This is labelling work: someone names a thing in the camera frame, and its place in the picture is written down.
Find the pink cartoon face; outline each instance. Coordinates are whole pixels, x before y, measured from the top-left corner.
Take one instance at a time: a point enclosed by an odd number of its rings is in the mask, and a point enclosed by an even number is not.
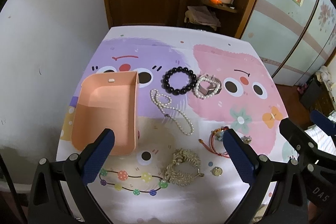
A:
[[[173,67],[188,67],[182,53],[170,45],[150,38],[121,37],[103,40],[86,67],[76,88],[70,106],[76,107],[83,80],[93,73],[138,71],[138,115],[150,118],[161,118],[162,113],[151,102],[150,90],[162,88],[163,75]],[[181,88],[189,83],[182,73],[174,76],[171,85]],[[174,98],[174,103],[184,105],[186,95]]]
[[[196,45],[194,57],[200,74],[215,75],[222,82],[221,92],[211,98],[202,100],[188,94],[188,104],[194,112],[251,136],[254,151],[269,154],[274,147],[276,129],[287,112],[264,65],[252,55],[206,45]]]

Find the red string bracelet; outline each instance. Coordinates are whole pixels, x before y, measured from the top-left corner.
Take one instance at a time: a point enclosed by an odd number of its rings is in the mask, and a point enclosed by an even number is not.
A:
[[[224,128],[218,128],[218,129],[215,129],[214,131],[211,132],[211,135],[210,135],[210,140],[209,140],[209,146],[207,146],[202,139],[198,139],[198,141],[211,153],[213,154],[216,154],[218,156],[221,156],[221,157],[225,157],[227,159],[229,159],[229,155],[227,152],[224,152],[224,153],[219,153],[216,151],[214,145],[213,145],[213,140],[215,139],[216,135],[218,132],[221,132],[221,131],[225,131],[225,130],[228,130],[229,128],[228,127],[224,127]]]

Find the table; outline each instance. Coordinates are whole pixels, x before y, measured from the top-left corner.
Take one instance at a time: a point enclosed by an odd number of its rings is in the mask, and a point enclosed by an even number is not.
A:
[[[215,75],[223,85],[219,94],[206,100],[192,92],[172,95],[172,106],[184,111],[194,125],[190,136],[165,119],[150,99],[151,89],[164,92],[164,73],[178,66],[186,66],[197,75]],[[71,143],[71,130],[82,81],[93,73],[127,70],[139,73],[138,147],[128,156],[109,156],[95,182],[88,185],[114,223],[223,223],[248,185],[241,181],[230,159],[210,153],[198,141],[207,143],[211,131],[221,126],[233,128],[240,136],[251,136],[254,150],[271,160],[297,158],[279,133],[279,122],[287,117],[284,104],[248,42],[185,28],[122,26],[111,28],[78,83],[64,119],[57,160],[80,153]],[[182,73],[170,79],[174,88],[185,83],[187,77]],[[176,118],[187,131],[186,121],[179,115]],[[185,187],[159,187],[162,169],[181,147],[197,153],[205,176]],[[215,147],[220,152],[224,149],[219,141]],[[223,169],[219,177],[211,173],[215,166]],[[70,207],[79,215],[68,188],[63,188]],[[273,189],[274,183],[263,203],[269,202]]]

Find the purple cartoon face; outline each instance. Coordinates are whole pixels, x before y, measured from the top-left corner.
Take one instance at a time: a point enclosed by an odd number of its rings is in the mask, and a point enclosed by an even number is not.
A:
[[[104,40],[86,67],[70,103],[76,106],[83,80],[93,73],[138,71],[138,115],[150,118],[162,118],[162,113],[151,102],[150,90],[162,88],[163,75],[173,67],[186,67],[182,53],[170,45],[153,39],[145,38],[115,38]],[[174,88],[182,88],[189,83],[183,73],[176,73],[169,80]],[[186,96],[172,96],[172,106],[186,105]]]

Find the cabinet shelf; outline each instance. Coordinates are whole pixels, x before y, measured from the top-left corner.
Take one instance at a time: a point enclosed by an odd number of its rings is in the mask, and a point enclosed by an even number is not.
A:
[[[215,4],[215,3],[212,3],[210,0],[200,0],[200,1],[204,5],[210,6],[210,7],[215,8],[215,9],[224,10],[224,11],[227,11],[227,12],[230,12],[230,13],[234,13],[234,14],[237,13],[236,9],[232,9],[232,8],[230,8],[229,6],[227,6],[224,3],[222,3],[222,4]]]

